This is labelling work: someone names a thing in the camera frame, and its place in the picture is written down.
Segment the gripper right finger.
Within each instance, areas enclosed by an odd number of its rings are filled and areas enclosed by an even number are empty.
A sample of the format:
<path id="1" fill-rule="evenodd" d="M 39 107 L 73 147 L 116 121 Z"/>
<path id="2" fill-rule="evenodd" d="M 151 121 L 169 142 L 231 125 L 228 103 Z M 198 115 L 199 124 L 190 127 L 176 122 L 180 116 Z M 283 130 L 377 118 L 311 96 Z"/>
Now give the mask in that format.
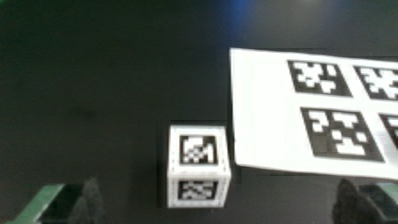
<path id="1" fill-rule="evenodd" d="M 341 179 L 333 206 L 334 224 L 398 224 L 398 183 L 357 185 Z"/>

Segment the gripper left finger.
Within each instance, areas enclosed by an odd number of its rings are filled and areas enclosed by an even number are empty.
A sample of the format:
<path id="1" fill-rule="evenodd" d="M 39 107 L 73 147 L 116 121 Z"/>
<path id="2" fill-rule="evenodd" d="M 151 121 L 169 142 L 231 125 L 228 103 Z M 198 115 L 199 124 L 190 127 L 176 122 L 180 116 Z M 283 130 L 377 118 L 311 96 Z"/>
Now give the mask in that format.
<path id="1" fill-rule="evenodd" d="M 98 180 L 45 185 L 6 224 L 107 224 Z"/>

